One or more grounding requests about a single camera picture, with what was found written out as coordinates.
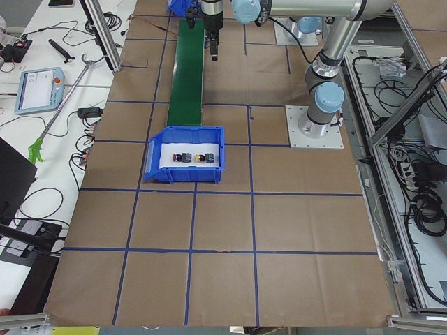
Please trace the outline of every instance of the green conveyor belt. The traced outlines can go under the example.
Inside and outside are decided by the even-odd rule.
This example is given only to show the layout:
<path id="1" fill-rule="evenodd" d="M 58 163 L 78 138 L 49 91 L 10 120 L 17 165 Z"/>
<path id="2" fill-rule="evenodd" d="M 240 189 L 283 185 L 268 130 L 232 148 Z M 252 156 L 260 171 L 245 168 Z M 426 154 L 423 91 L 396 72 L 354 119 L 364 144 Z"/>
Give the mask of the green conveyor belt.
<path id="1" fill-rule="evenodd" d="M 202 20 L 196 20 L 194 29 L 188 28 L 185 19 L 180 20 L 168 126 L 202 125 L 204 42 Z"/>

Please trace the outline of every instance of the yellow component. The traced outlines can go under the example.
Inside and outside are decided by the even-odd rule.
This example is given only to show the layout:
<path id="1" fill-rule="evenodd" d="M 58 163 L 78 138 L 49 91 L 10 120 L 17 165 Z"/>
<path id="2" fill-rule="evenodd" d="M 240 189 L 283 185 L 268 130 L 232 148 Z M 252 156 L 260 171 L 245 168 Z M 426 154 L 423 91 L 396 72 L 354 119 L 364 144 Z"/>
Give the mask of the yellow component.
<path id="1" fill-rule="evenodd" d="M 55 327 L 52 335 L 99 335 L 99 327 Z"/>

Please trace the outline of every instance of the blue plastic bin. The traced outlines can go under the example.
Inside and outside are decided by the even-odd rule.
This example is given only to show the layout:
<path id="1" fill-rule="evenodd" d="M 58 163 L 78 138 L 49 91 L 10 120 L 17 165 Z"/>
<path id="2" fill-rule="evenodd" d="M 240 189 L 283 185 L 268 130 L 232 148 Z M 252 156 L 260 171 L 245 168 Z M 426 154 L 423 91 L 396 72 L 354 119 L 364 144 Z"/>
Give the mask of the blue plastic bin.
<path id="1" fill-rule="evenodd" d="M 164 143 L 212 143 L 219 145 L 218 167 L 160 167 L 161 145 Z M 225 170 L 225 135 L 223 127 L 182 127 L 164 128 L 149 141 L 147 150 L 145 181 L 150 178 L 174 184 L 176 181 L 221 181 Z"/>
<path id="2" fill-rule="evenodd" d="M 170 0 L 168 2 L 168 10 L 174 12 L 176 16 L 185 17 L 186 10 L 191 5 L 191 0 Z"/>

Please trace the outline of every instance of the white table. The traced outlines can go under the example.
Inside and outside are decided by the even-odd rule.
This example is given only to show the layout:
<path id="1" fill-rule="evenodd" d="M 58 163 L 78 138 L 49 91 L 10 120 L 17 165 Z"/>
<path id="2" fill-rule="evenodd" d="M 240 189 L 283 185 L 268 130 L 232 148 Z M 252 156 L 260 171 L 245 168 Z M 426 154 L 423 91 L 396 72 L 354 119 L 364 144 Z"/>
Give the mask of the white table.
<path id="1" fill-rule="evenodd" d="M 117 14 L 122 19 L 122 26 L 112 36 L 115 42 L 120 45 L 124 44 L 125 36 L 119 32 L 128 28 L 126 18 L 133 12 L 136 0 L 100 0 L 103 12 L 111 11 Z M 75 0 L 75 6 L 72 8 L 48 8 L 47 0 L 43 0 L 38 7 L 36 14 L 32 17 L 25 32 L 34 31 L 42 27 L 48 27 L 60 21 L 78 20 L 79 29 L 84 29 L 86 21 L 85 14 L 78 0 Z M 62 36 L 66 34 L 66 29 L 51 29 L 29 36 L 33 40 L 28 54 L 20 64 L 10 73 L 0 73 L 0 93 L 15 93 L 18 89 L 20 75 L 24 70 L 32 70 L 39 68 L 50 68 L 60 66 L 65 74 L 65 94 L 74 83 L 85 64 L 81 61 L 81 55 L 87 54 L 88 59 L 97 59 L 102 56 L 99 46 L 94 41 L 82 44 L 78 47 L 69 47 L 62 42 Z M 71 33 L 73 38 L 72 43 L 90 38 L 83 33 Z M 65 50 L 76 60 L 64 64 L 63 57 L 48 43 L 48 39 L 53 39 L 58 42 Z M 3 70 L 9 69 L 9 64 L 3 67 Z M 93 65 L 87 74 L 80 82 L 67 101 L 63 112 L 58 120 L 54 123 L 50 132 L 54 134 L 63 134 L 66 131 L 66 118 L 71 113 L 80 107 L 100 107 L 104 108 L 107 101 L 108 92 L 112 84 L 113 74 L 108 68 L 106 62 L 102 60 L 100 63 Z M 0 125 L 17 117 L 14 114 L 14 105 L 16 97 L 14 96 L 0 96 Z M 32 114 L 39 116 L 48 121 L 54 112 L 42 112 Z M 44 139 L 41 156 L 43 163 L 37 162 L 38 168 L 36 174 L 36 181 L 31 186 L 28 194 L 45 187 L 57 188 L 64 194 L 64 202 L 61 208 L 51 216 L 53 219 L 59 219 L 70 222 L 76 200 L 78 198 L 78 190 L 76 188 L 75 180 L 68 166 L 68 160 L 71 154 L 76 152 L 75 142 L 84 135 L 85 127 L 82 125 L 82 120 L 76 115 L 69 119 L 70 131 L 65 137 L 52 137 L 47 135 Z M 0 137 L 12 145 L 23 156 L 28 156 L 28 146 L 33 144 L 36 138 L 43 130 L 43 123 L 38 119 L 22 118 L 0 127 Z M 77 168 L 73 168 L 79 183 L 82 182 L 83 172 Z M 56 191 L 43 191 L 40 194 L 33 196 L 29 201 L 23 204 L 23 210 L 30 216 L 44 216 L 51 213 L 60 202 L 60 195 Z M 66 235 L 67 230 L 62 230 L 60 236 Z M 0 242 L 0 252 L 6 245 L 6 240 Z M 58 241 L 53 248 L 53 251 L 61 248 L 61 241 Z M 28 267 L 21 265 L 14 265 L 7 262 L 0 261 L 0 283 L 2 289 L 0 290 L 0 308 L 10 308 L 15 301 L 15 298 L 20 291 L 23 282 L 29 273 Z"/>
<path id="2" fill-rule="evenodd" d="M 126 35 L 121 35 L 121 31 L 127 30 L 129 23 L 126 19 L 133 12 L 135 8 L 136 0 L 100 0 L 101 8 L 103 12 L 112 12 L 118 15 L 122 19 L 122 25 L 118 30 L 112 32 L 113 40 L 120 44 L 124 44 Z M 24 33 L 36 31 L 43 27 L 49 27 L 54 24 L 63 21 L 77 20 L 79 22 L 77 29 L 84 31 L 84 24 L 87 21 L 84 11 L 79 1 L 75 1 L 74 7 L 68 8 L 49 8 L 48 0 L 43 0 L 38 7 L 36 14 L 32 17 L 30 23 L 26 27 Z M 68 24 L 61 24 L 58 27 L 74 27 L 73 22 Z M 18 84 L 20 81 L 20 74 L 24 70 L 34 70 L 39 68 L 52 68 L 59 66 L 62 68 L 65 74 L 66 85 L 72 85 L 79 73 L 84 68 L 85 64 L 81 61 L 82 54 L 87 54 L 88 59 L 96 60 L 102 57 L 102 51 L 99 46 L 96 45 L 94 40 L 87 43 L 83 43 L 76 47 L 71 47 L 62 41 L 64 35 L 68 32 L 68 29 L 48 29 L 42 32 L 31 33 L 28 39 L 31 39 L 33 43 L 29 48 L 27 54 L 23 58 L 23 61 L 19 64 L 15 64 L 15 69 L 10 73 L 0 73 L 0 83 L 13 83 Z M 70 44 L 77 44 L 84 40 L 94 38 L 85 33 L 71 31 L 69 33 Z M 75 60 L 65 64 L 64 58 L 56 51 L 49 43 L 48 40 L 52 39 L 62 46 L 71 56 L 75 57 Z M 121 54 L 122 48 L 118 48 L 118 53 Z M 96 70 L 90 75 L 86 75 L 80 82 L 81 86 L 93 86 L 93 87 L 110 87 L 113 80 L 113 74 L 108 68 L 105 61 L 102 61 Z"/>

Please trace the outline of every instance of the metal mounting plate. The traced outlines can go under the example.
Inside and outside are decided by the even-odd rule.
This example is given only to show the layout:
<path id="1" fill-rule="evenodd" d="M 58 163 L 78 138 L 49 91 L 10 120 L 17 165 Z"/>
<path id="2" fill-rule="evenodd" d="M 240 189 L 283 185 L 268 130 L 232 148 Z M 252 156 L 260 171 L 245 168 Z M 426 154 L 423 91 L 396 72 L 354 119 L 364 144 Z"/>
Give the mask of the metal mounting plate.
<path id="1" fill-rule="evenodd" d="M 280 17 L 277 18 L 279 22 L 285 24 L 287 18 Z M 274 24 L 274 35 L 277 38 L 277 45 L 298 45 L 293 39 L 293 37 L 278 24 Z M 301 38 L 298 39 L 303 47 L 314 47 L 318 45 L 318 40 L 316 39 L 315 33 L 306 33 L 303 34 Z"/>
<path id="2" fill-rule="evenodd" d="M 307 112 L 307 106 L 286 106 L 288 139 L 291 148 L 301 149 L 343 149 L 342 135 L 339 127 L 331 127 L 325 137 L 315 140 L 307 137 L 298 129 L 298 119 Z M 337 118 L 332 119 L 332 123 L 337 122 Z"/>

